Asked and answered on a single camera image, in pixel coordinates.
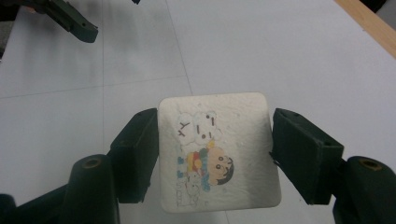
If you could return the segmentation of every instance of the white table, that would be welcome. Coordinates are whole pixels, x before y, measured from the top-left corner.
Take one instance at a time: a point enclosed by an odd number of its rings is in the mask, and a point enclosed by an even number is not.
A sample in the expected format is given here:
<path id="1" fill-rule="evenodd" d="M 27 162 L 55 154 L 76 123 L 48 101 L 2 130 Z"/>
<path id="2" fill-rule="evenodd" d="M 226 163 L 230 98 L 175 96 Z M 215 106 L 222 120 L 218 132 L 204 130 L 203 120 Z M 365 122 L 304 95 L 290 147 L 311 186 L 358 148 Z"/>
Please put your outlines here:
<path id="1" fill-rule="evenodd" d="M 260 91 L 345 147 L 396 170 L 396 63 L 329 0 L 72 0 L 99 27 L 86 44 L 22 10 L 0 64 L 0 191 L 26 203 L 107 153 L 135 113 L 169 96 Z M 121 223 L 333 223 L 280 172 L 280 206 L 169 215 L 155 168 Z"/>

